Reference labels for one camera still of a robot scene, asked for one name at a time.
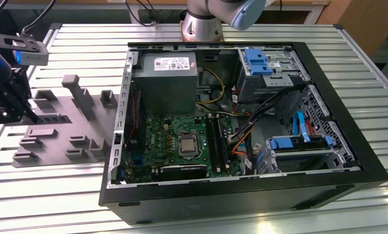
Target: yellow wire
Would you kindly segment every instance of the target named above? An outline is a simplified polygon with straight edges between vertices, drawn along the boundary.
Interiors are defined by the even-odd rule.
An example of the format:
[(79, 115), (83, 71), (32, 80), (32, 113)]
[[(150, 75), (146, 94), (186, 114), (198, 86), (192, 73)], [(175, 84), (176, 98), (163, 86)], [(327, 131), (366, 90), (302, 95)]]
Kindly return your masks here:
[(208, 71), (216, 77), (216, 79), (219, 80), (220, 85), (222, 85), (222, 93), (220, 93), (220, 96), (215, 100), (199, 101), (198, 102), (199, 104), (211, 104), (211, 103), (219, 101), (223, 98), (223, 95), (224, 95), (224, 84), (223, 84), (223, 81), (222, 81), (220, 77), (218, 76), (218, 74), (212, 70), (210, 70), (208, 68), (204, 68), (204, 70)]

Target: table surface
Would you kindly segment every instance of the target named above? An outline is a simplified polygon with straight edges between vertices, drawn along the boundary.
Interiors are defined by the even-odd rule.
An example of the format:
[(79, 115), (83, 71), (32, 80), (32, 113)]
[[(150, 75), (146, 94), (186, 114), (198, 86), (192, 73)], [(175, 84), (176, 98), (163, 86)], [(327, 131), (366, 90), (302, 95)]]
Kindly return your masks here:
[[(352, 42), (331, 25), (256, 25), (246, 32), (224, 26), (227, 41), (304, 41), (320, 63), (369, 144), (388, 170), (388, 80)], [(64, 74), (80, 76), (91, 94), (119, 94), (127, 43), (179, 41), (180, 27), (67, 24), (46, 37), (50, 63), (28, 70), (32, 93), (62, 88)], [(2, 233), (383, 233), (388, 234), (388, 182), (320, 209), (256, 214), (130, 227), (99, 207), (103, 163), (14, 168), (12, 156), (27, 126), (0, 125)]]
[[(139, 4), (136, 0), (127, 0), (130, 4)], [(44, 3), (50, 0), (11, 0), (10, 3)], [(112, 2), (108, 0), (58, 0), (58, 4), (123, 4), (123, 2)], [(187, 0), (151, 0), (152, 4), (187, 4)], [(331, 0), (283, 0), (283, 5), (328, 5)]]

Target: white label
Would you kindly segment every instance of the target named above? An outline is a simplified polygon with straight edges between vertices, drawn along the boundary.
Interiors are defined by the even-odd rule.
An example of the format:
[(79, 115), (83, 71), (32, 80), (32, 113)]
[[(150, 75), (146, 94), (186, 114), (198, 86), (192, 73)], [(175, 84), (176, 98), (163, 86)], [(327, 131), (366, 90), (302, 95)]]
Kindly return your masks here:
[(270, 62), (270, 67), (280, 67), (280, 63), (279, 62)]
[(246, 166), (252, 170), (252, 163), (248, 159), (246, 159)]
[(232, 95), (234, 102), (238, 103), (238, 95)]
[(170, 71), (170, 70), (190, 70), (188, 57), (156, 58), (155, 59), (155, 71)]

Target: power supply label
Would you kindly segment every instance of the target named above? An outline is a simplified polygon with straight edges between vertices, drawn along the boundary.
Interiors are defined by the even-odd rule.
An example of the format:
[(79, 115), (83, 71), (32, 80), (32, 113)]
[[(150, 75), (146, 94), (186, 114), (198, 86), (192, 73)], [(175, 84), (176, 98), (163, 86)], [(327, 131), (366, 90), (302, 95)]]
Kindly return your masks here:
[(188, 57), (156, 58), (155, 71), (190, 70)]

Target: blue plastic latch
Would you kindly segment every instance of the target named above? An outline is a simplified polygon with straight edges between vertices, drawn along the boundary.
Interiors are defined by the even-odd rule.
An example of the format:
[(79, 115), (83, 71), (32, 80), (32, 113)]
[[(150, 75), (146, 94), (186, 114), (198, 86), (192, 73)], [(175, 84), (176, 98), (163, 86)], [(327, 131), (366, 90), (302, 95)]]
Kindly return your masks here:
[(275, 140), (270, 140), (271, 149), (278, 149), (278, 142)]
[(268, 66), (268, 58), (260, 49), (246, 49), (246, 62), (251, 67), (252, 75), (272, 75), (274, 70)]
[(327, 142), (327, 145), (330, 146), (330, 148), (332, 147), (334, 145), (334, 141), (332, 141), (332, 137), (330, 135), (324, 136), (324, 140)]
[(302, 133), (304, 137), (304, 142), (311, 142), (308, 133), (307, 133), (307, 127), (306, 127), (306, 117), (303, 111), (298, 111), (294, 114), (294, 119), (292, 119), (292, 133), (294, 135), (298, 135)]
[(275, 138), (275, 141), (278, 142), (278, 147), (279, 147), (280, 149), (284, 149), (284, 148), (294, 148), (292, 140), (291, 140), (290, 137)]

